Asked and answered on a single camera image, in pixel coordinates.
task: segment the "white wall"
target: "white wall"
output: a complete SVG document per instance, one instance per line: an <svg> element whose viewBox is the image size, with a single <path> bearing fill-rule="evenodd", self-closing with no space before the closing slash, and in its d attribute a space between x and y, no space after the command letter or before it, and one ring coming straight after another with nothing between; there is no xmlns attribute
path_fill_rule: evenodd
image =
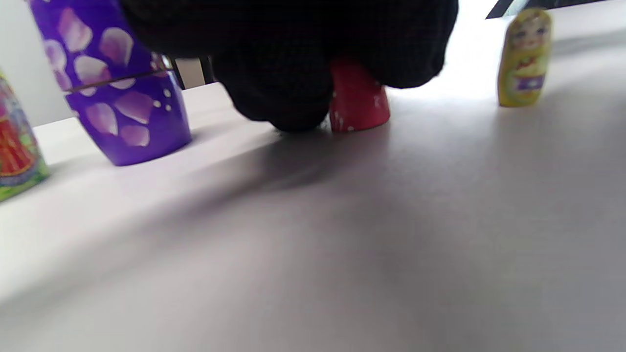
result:
<svg viewBox="0 0 626 352"><path fill-rule="evenodd" d="M176 65L178 66L178 71L180 72L180 76L183 79L185 89L195 88L206 84L204 82L204 75L202 74L202 66L200 66L200 60L176 59Z"/></svg>
<svg viewBox="0 0 626 352"><path fill-rule="evenodd" d="M33 126L72 117L24 0L0 0L0 68Z"/></svg>

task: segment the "purple dress pattern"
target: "purple dress pattern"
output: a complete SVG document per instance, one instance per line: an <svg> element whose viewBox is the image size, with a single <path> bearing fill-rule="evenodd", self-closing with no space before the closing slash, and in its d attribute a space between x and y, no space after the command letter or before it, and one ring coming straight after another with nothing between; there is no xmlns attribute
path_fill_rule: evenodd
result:
<svg viewBox="0 0 626 352"><path fill-rule="evenodd" d="M27 0L70 107L115 165L191 141L171 66L130 31L116 0Z"/></svg>

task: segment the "doll face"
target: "doll face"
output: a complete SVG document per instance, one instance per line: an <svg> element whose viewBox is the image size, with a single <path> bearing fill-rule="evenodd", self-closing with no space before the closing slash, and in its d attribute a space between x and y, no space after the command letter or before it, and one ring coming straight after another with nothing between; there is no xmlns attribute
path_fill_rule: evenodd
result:
<svg viewBox="0 0 626 352"><path fill-rule="evenodd" d="M541 48L550 38L550 27L539 17L523 21L514 27L511 35L513 47L517 50Z"/></svg>

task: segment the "yellow nesting doll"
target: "yellow nesting doll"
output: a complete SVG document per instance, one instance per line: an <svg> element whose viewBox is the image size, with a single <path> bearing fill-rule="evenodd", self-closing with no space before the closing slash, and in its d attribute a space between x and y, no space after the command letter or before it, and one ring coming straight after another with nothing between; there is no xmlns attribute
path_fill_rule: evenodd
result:
<svg viewBox="0 0 626 352"><path fill-rule="evenodd" d="M541 95L552 48L552 18L542 9L526 9L506 31L498 76L501 106L534 104Z"/></svg>

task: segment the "painted doll figure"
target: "painted doll figure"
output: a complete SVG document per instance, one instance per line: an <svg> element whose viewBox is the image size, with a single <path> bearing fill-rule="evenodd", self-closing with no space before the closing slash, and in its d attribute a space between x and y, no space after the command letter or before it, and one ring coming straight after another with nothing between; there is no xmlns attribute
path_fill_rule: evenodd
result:
<svg viewBox="0 0 626 352"><path fill-rule="evenodd" d="M539 99L551 46L552 19L544 10L524 10L511 23L498 77L501 106L527 106Z"/></svg>
<svg viewBox="0 0 626 352"><path fill-rule="evenodd" d="M19 105L19 101L9 86L9 83L0 78L0 104L4 104L9 112L9 119L14 126L20 128L20 133L29 133L28 121L24 111Z"/></svg>
<svg viewBox="0 0 626 352"><path fill-rule="evenodd" d="M20 139L19 127L9 117L9 107L0 101L0 184L19 184L18 179L34 170L37 157Z"/></svg>

